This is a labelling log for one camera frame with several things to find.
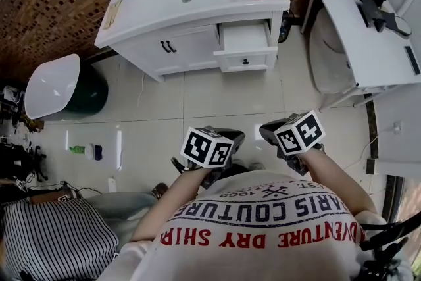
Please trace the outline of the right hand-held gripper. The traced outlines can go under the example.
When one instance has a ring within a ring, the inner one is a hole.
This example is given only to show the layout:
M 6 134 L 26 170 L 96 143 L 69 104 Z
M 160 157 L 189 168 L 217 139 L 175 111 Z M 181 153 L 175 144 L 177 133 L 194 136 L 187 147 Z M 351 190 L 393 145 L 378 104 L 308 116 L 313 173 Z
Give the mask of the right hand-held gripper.
M 309 170 L 297 155 L 315 148 L 324 151 L 320 141 L 326 133 L 314 110 L 291 114 L 288 118 L 263 124 L 260 135 L 270 145 L 276 147 L 277 158 L 284 160 L 288 167 L 298 174 Z

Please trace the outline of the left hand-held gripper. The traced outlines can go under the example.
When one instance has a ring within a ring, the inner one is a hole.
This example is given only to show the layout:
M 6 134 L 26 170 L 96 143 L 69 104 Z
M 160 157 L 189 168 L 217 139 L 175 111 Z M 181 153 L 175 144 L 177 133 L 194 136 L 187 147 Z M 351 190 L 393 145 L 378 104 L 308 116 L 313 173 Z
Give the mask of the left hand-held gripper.
M 191 172 L 201 168 L 209 169 L 201 183 L 205 189 L 216 181 L 246 171 L 241 164 L 235 164 L 232 155 L 236 154 L 245 140 L 240 130 L 230 128 L 188 128 L 180 155 L 187 161 L 180 164 L 180 172 Z

